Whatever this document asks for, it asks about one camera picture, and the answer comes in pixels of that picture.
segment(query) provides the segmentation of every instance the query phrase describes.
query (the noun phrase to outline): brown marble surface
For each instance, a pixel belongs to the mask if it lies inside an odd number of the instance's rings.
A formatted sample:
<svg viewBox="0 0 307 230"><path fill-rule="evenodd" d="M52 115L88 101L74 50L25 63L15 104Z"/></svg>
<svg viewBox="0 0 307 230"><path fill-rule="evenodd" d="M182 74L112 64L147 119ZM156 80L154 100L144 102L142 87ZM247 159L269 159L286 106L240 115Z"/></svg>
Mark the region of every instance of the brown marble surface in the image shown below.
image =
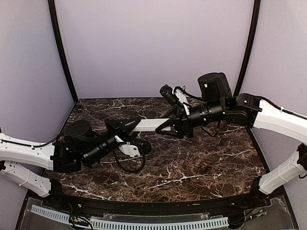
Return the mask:
<svg viewBox="0 0 307 230"><path fill-rule="evenodd" d="M171 106L163 98L86 99L75 106L68 124L87 119L93 130L103 132L106 118L158 118ZM207 129L213 131L212 124ZM211 138L200 128L194 138L176 139L154 132L142 132L150 141L144 169L126 173L112 154L93 168L80 172L45 171L44 177L62 183L65 194L130 202L175 202L211 199L247 193L252 180L265 170L244 127L221 124L220 133ZM125 166L138 159L120 158Z"/></svg>

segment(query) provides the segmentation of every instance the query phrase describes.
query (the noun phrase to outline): marble table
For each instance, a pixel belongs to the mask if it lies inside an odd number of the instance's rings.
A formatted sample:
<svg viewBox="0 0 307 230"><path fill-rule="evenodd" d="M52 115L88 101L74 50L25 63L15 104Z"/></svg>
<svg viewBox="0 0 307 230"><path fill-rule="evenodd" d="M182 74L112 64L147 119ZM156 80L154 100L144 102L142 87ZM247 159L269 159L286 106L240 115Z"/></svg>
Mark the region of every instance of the marble table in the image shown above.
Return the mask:
<svg viewBox="0 0 307 230"><path fill-rule="evenodd" d="M171 106L163 98L84 99L71 113L67 124L86 119L96 132L105 130L104 119L158 118ZM207 129L214 131L212 124ZM177 202L212 199L248 193L252 181L265 174L264 167L244 127L221 123L212 138L200 128L194 138L177 139L154 132L139 136L150 141L144 169L126 173L113 154L93 168L74 173L45 171L43 176L62 183L68 195L130 202ZM125 166L140 159L120 158Z"/></svg>

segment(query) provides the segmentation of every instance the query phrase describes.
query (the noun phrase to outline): white wall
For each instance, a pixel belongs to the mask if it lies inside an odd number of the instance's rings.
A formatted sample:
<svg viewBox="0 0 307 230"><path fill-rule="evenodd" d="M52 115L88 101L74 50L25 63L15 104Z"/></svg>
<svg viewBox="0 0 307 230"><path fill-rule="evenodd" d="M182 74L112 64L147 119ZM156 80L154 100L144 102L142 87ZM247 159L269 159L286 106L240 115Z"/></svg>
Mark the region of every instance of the white wall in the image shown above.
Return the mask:
<svg viewBox="0 0 307 230"><path fill-rule="evenodd" d="M239 75L253 0L57 0L79 98L200 95L197 78Z"/></svg>
<svg viewBox="0 0 307 230"><path fill-rule="evenodd" d="M307 115L307 1L261 1L259 23L242 92L262 95L279 106ZM300 144L264 130L254 130L271 169ZM307 226L307 180L285 186L300 229Z"/></svg>
<svg viewBox="0 0 307 230"><path fill-rule="evenodd" d="M0 1L0 126L48 141L73 101L60 64L47 0ZM0 230L15 229L26 189L0 177Z"/></svg>

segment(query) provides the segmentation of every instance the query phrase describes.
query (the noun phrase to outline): robotic arm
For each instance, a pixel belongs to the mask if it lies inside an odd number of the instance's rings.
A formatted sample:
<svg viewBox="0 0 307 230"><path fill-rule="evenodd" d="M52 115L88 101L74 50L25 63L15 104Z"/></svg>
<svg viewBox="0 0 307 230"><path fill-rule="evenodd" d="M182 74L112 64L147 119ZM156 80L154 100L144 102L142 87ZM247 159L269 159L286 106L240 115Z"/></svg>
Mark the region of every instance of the robotic arm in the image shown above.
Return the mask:
<svg viewBox="0 0 307 230"><path fill-rule="evenodd" d="M205 127L211 122L224 120L249 128L262 128L301 141L298 150L278 168L257 178L252 193L267 196L294 177L307 172L307 117L284 110L269 100L243 93L233 97L226 76L210 73L198 79L202 98L188 94L181 87L167 85L160 93L173 106L161 119L105 120L107 132L97 134L85 120L65 127L63 140L54 143L35 143L18 140L0 133L0 174L25 186L42 197L58 189L59 184L24 168L28 163L56 172L70 173L81 170L81 164L91 167L114 149L131 157L143 156L151 150L148 141L136 139L133 132L156 131L177 138L193 137L195 127ZM186 95L201 103L192 107Z"/></svg>

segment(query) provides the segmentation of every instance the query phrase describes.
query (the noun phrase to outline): vent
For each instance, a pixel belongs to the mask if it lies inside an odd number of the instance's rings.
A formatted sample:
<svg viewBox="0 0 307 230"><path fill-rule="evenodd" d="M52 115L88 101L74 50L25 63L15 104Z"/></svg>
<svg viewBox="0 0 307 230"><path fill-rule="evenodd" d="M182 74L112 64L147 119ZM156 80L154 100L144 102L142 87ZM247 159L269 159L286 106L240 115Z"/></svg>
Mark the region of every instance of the vent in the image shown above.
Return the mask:
<svg viewBox="0 0 307 230"><path fill-rule="evenodd" d="M32 205L31 212L56 222L69 224L69 215L66 213L50 210L36 205ZM207 230L229 226L228 217L171 224L124 223L93 218L90 219L90 222L93 228L96 230Z"/></svg>

